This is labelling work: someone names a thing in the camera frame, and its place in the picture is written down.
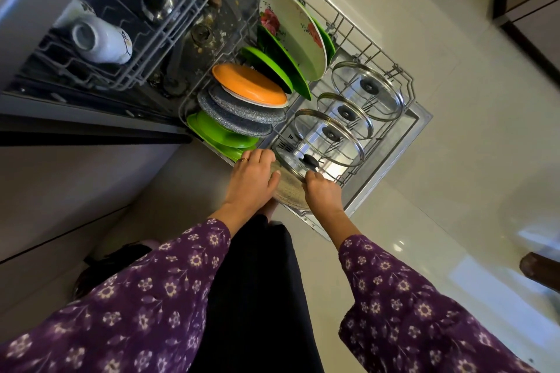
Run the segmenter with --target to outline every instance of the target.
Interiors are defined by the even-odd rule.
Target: floor
[[[434,118],[354,213],[369,238],[542,372],[560,363],[560,302],[524,278],[560,260],[560,93],[488,19],[491,0],[332,0],[414,77]],[[217,208],[229,167],[179,148],[97,249],[176,236]],[[361,372],[337,336],[352,295],[330,242],[283,207],[326,372]]]

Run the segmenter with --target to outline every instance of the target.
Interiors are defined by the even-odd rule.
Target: left hand
[[[274,194],[280,172],[270,176],[270,165],[276,161],[270,149],[245,151],[235,163],[222,207],[211,217],[226,224],[234,235]]]

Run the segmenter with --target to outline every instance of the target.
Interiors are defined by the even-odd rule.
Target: black pants
[[[311,325],[290,234],[257,215],[216,273],[189,373],[323,372]]]

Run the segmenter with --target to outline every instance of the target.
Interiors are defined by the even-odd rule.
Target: white mug
[[[94,15],[95,11],[88,2],[83,0],[72,0],[62,11],[58,19],[52,25],[53,28],[65,28],[82,16]]]
[[[76,20],[72,41],[82,58],[96,64],[125,64],[132,56],[132,41],[127,32],[97,16]]]

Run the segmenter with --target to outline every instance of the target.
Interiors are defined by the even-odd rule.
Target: purple floral top
[[[186,230],[0,346],[0,371],[186,371],[229,244],[215,219]],[[356,299],[339,334],[366,370],[534,371],[368,238],[347,238],[339,257]]]

